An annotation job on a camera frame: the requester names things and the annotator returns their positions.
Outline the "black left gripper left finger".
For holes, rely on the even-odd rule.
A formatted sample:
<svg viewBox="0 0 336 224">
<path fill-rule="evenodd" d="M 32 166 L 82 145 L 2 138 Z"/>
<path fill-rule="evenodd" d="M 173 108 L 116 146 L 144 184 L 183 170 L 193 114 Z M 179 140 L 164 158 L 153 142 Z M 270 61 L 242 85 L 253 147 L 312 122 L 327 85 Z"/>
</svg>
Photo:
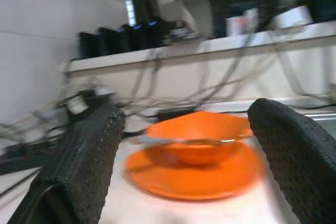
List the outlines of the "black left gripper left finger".
<svg viewBox="0 0 336 224">
<path fill-rule="evenodd" d="M 98 223 L 125 128 L 125 115 L 103 104 L 61 138 L 9 223 Z"/>
</svg>

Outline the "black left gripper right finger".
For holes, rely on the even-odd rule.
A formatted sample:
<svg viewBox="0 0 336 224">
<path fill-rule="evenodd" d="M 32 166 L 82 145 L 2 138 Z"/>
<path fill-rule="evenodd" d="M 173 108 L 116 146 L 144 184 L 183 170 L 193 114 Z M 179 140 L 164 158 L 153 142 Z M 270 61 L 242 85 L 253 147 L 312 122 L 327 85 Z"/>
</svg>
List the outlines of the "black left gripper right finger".
<svg viewBox="0 0 336 224">
<path fill-rule="evenodd" d="M 274 100 L 257 99 L 250 128 L 301 223 L 335 223 L 335 139 L 316 121 Z"/>
</svg>

